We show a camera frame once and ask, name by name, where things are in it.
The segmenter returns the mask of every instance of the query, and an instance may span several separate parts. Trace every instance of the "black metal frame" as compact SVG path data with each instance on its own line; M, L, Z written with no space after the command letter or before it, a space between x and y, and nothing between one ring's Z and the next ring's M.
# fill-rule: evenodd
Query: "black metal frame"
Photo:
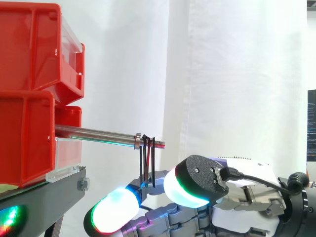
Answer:
M0 210L22 205L26 207L27 221L18 236L36 237L46 231L45 237L58 237L63 215L84 197L81 181L85 167L55 183L43 182L25 189L0 195Z

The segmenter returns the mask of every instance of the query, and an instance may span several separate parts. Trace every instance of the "red plastic bin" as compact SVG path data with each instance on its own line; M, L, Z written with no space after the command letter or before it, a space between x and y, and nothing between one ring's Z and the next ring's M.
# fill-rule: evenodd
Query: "red plastic bin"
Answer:
M51 3L0 2L0 89L50 91L58 106L84 95L84 45Z
M55 121L81 126L81 108L56 108L48 91L0 91L0 184L19 187L55 168Z

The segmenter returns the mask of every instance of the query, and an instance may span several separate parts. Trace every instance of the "white backdrop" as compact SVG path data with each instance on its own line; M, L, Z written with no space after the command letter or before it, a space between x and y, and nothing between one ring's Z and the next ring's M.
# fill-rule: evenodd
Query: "white backdrop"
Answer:
M158 169L195 153L304 171L304 1L49 2L86 46L85 97L75 103L83 127L166 141ZM91 188L65 214L61 237L86 236L88 209L138 177L138 152L84 141L82 165Z

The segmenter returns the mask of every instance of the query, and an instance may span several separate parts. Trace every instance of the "colorful led light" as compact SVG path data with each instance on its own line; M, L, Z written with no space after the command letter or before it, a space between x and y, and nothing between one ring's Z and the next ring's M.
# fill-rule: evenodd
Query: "colorful led light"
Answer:
M92 210L91 222L101 233L113 233L130 221L139 210L134 193L119 188L109 193Z
M175 168L167 173L163 187L168 198L178 205L198 208L209 203L207 200L189 194L180 186L175 175Z
M13 206L0 211L0 236L9 233L18 221L19 207Z

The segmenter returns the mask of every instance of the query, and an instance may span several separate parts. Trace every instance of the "nut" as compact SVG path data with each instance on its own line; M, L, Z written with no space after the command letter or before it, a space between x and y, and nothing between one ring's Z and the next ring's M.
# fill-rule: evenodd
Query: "nut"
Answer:
M81 190L82 191L88 191L90 188L90 179L89 178L83 178L81 180Z

